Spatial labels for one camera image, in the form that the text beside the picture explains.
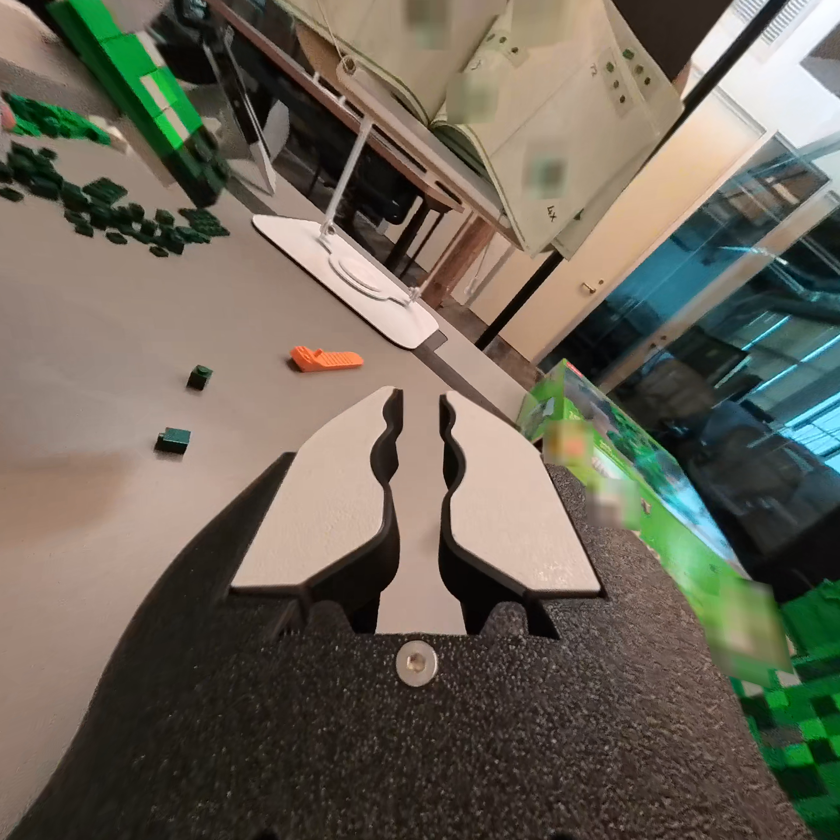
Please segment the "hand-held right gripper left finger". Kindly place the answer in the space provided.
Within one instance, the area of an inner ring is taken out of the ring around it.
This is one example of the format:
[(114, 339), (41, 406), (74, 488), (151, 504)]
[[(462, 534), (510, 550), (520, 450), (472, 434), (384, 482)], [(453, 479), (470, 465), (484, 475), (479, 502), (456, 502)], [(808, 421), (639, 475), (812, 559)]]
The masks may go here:
[(375, 632), (401, 538), (391, 480), (403, 391), (384, 386), (323, 425), (291, 459), (230, 584), (237, 595), (340, 605)]

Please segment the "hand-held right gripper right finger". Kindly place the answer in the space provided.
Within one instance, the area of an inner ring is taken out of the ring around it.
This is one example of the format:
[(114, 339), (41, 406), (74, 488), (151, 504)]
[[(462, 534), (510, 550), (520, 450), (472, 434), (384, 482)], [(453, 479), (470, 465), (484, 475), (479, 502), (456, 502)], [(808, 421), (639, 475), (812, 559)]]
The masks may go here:
[(457, 392), (439, 398), (446, 493), (440, 577), (467, 632), (514, 603), (528, 632), (554, 632), (548, 604), (602, 597), (602, 582), (538, 450)]

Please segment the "green lego set box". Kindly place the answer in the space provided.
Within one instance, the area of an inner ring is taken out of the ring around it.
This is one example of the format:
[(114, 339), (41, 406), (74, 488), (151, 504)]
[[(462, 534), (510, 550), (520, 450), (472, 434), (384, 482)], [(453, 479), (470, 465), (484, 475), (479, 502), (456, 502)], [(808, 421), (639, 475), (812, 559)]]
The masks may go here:
[(536, 384), (517, 426), (585, 488), (592, 525), (633, 532), (696, 615), (727, 676), (797, 680), (771, 589), (753, 582), (676, 459), (570, 363)]

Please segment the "pile of dark green lego pieces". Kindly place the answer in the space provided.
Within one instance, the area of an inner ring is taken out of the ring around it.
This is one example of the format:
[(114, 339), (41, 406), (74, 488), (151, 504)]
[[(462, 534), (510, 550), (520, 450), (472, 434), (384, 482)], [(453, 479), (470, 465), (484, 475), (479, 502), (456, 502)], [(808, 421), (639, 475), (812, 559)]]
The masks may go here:
[(174, 165), (192, 206), (176, 213), (162, 207), (151, 212), (130, 201), (129, 189), (113, 179), (101, 175), (85, 184), (73, 182), (59, 172), (54, 148), (18, 141), (19, 137), (86, 140), (116, 147), (121, 135), (115, 128), (99, 118), (4, 91), (2, 118), (7, 117), (12, 123), (2, 125), (3, 200), (20, 203), (25, 194), (42, 198), (62, 206), (64, 218), (77, 235), (93, 238), (102, 232), (114, 245), (135, 240), (160, 259), (180, 256), (188, 245), (208, 245), (230, 236), (210, 209), (226, 185), (228, 170), (204, 129), (165, 160)]

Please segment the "large bright green lego build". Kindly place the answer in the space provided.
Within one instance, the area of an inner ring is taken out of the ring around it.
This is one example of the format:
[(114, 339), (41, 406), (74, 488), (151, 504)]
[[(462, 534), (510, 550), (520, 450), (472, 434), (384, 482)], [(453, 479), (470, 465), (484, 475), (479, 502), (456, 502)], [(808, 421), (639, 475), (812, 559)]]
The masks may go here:
[(151, 37), (123, 32), (104, 2), (51, 2), (47, 10), (192, 203), (214, 205), (227, 184), (227, 163)]

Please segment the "orange brick separator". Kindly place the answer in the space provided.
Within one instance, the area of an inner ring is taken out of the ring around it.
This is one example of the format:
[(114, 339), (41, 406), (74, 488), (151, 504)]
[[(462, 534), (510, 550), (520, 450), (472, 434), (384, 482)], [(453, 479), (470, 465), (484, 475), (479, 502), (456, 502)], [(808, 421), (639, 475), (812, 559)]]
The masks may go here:
[(303, 373), (356, 370), (364, 365), (363, 358), (355, 352), (313, 350), (303, 345), (290, 350), (290, 360)]

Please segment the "black stand pole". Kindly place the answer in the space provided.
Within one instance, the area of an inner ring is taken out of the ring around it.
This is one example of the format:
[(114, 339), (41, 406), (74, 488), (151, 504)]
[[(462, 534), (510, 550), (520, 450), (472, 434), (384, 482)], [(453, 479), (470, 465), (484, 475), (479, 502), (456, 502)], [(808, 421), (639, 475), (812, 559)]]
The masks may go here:
[[(762, 32), (773, 22), (786, 4), (788, 4), (787, 1), (766, 1), (762, 3), (760, 9), (745, 24), (743, 30), (730, 43), (729, 47), (721, 53), (715, 63), (709, 67), (699, 79), (698, 83), (689, 91), (685, 99), (683, 112), (675, 124), (664, 135), (658, 146), (648, 156), (645, 164), (651, 162), (657, 156), (670, 138), (719, 86), (723, 78), (751, 49), (753, 44), (761, 37)], [(517, 294), (509, 301), (507, 306), (502, 309), (494, 321), (478, 337), (475, 346), (479, 351), (487, 350), (493, 340), (500, 335), (501, 331), (509, 322), (526, 306), (563, 260), (564, 258), (557, 251), (552, 252), (552, 255), (546, 258), (541, 267), (532, 274)]]

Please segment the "wooden side table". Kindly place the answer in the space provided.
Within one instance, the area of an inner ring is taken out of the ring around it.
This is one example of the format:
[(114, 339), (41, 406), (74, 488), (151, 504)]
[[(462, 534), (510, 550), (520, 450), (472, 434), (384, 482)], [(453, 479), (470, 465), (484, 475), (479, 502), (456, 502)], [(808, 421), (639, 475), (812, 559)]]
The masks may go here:
[(300, 46), (312, 49), (308, 57), (312, 73), (288, 55), (278, 43), (239, 13), (232, 2), (208, 2), (214, 22), (228, 26), (254, 49), (271, 68), (297, 84), (347, 129), (358, 133), (362, 118), (370, 117), (373, 128), (368, 144), (373, 152), (400, 172), (423, 196), (421, 209), (412, 216), (395, 244), (388, 270), (393, 270), (413, 241), (429, 211), (467, 215), (451, 241), (429, 271), (422, 297), (438, 308), (467, 274), (496, 234), (513, 247), (515, 235), (506, 220), (501, 200), (490, 184), (480, 179), (438, 137), (415, 118), (376, 75), (357, 60), (332, 60), (334, 48), (316, 33), (302, 28)]

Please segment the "cream door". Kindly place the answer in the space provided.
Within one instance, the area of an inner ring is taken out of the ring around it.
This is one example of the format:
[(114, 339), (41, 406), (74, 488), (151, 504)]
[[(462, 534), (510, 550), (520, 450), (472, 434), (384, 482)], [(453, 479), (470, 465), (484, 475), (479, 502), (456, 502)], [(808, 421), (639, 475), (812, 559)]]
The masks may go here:
[(747, 161), (766, 131), (714, 90), (485, 351), (505, 340), (540, 361)]

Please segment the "green pixel-pattern creeper model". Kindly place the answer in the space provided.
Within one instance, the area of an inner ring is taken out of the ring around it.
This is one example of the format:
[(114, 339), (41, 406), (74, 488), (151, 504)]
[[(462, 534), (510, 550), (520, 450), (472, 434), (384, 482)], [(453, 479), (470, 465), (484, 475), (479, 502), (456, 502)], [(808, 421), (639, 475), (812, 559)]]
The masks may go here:
[(839, 582), (780, 608), (793, 673), (730, 679), (763, 760), (814, 838), (839, 838)]

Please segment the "open instruction booklet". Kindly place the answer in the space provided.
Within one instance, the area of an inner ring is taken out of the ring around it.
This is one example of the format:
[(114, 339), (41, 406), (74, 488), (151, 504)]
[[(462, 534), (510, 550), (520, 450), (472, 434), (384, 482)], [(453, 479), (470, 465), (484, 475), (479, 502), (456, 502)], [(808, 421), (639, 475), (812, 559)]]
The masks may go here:
[(500, 202), (530, 256), (573, 254), (682, 111), (614, 2), (277, 2)]

